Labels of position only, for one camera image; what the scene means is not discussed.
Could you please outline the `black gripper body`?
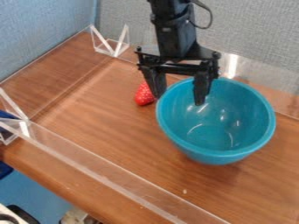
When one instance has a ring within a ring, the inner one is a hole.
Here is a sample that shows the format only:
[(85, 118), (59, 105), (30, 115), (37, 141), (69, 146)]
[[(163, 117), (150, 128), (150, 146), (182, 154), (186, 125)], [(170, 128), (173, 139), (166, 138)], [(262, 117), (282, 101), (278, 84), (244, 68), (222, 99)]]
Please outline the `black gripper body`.
[[(205, 3), (150, 3), (151, 23), (155, 28), (157, 46), (139, 46), (135, 53), (141, 66), (157, 67), (166, 74), (196, 75), (209, 72), (213, 79), (220, 77), (221, 53), (204, 47), (198, 42), (197, 29), (208, 30), (213, 24), (213, 12)], [(194, 6), (210, 13), (206, 26), (196, 23)]]

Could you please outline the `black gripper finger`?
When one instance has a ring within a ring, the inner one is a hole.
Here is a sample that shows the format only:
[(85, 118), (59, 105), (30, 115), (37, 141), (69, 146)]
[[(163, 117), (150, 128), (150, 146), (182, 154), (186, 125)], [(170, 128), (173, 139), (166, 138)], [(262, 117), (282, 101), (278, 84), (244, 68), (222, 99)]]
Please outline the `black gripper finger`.
[(198, 72), (194, 76), (194, 101), (201, 106), (206, 101), (206, 96), (212, 91), (213, 78), (209, 72)]
[(167, 89), (166, 73), (157, 67), (141, 66), (141, 69), (153, 95), (159, 99)]

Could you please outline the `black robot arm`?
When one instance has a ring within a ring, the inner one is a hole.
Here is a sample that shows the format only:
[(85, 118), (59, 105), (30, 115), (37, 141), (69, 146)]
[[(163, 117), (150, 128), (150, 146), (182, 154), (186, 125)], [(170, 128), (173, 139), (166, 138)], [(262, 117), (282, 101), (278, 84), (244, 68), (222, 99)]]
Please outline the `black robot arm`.
[(155, 98), (167, 89), (166, 75), (179, 74), (194, 77), (194, 102), (201, 106), (212, 91), (212, 83), (221, 76), (221, 53), (198, 43), (194, 5), (213, 15), (210, 7), (200, 0), (147, 0), (151, 4), (151, 22), (155, 27), (159, 53), (146, 52), (139, 46), (138, 69), (143, 72), (146, 83)]

